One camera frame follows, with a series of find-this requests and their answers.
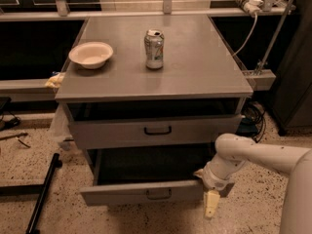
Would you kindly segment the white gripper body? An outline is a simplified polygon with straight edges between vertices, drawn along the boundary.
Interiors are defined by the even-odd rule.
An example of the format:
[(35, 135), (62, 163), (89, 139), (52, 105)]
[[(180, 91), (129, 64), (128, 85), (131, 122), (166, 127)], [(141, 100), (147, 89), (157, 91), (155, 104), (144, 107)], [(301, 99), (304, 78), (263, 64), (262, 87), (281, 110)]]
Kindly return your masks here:
[(231, 178), (220, 178), (213, 173), (211, 164), (208, 163), (203, 169), (202, 176), (203, 184), (210, 190), (223, 191), (227, 187), (234, 185), (234, 180)]

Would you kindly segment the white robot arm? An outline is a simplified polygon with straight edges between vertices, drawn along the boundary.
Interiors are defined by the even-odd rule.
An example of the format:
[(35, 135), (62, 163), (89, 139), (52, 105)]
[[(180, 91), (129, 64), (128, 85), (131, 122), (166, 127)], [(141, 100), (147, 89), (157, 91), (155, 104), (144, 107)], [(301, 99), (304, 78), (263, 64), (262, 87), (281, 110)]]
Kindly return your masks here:
[(311, 148), (261, 144), (234, 134), (219, 136), (214, 147), (213, 159), (194, 173), (203, 181), (205, 217), (214, 216), (231, 176), (251, 162), (289, 178), (279, 234), (312, 234)]

